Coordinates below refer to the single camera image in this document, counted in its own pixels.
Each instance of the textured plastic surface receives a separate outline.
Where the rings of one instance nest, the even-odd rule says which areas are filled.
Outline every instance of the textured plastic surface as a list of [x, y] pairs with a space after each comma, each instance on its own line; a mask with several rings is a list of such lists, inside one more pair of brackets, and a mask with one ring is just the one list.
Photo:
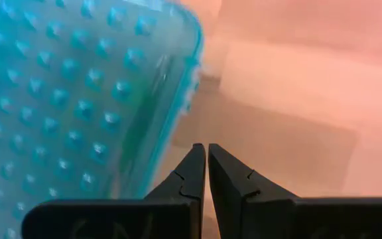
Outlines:
[[50, 199], [142, 197], [202, 36], [162, 1], [0, 1], [0, 238]]

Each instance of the translucent blue plastic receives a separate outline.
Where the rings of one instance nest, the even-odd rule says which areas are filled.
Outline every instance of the translucent blue plastic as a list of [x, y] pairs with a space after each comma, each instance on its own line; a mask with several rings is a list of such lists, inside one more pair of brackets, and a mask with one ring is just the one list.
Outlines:
[[0, 238], [46, 200], [142, 197], [201, 47], [163, 1], [0, 1]]

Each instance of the blue plastic container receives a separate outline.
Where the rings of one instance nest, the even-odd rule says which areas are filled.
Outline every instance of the blue plastic container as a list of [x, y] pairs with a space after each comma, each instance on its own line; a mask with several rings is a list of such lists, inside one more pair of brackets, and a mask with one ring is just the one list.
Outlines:
[[144, 196], [201, 47], [164, 1], [0, 1], [0, 238], [46, 200]]

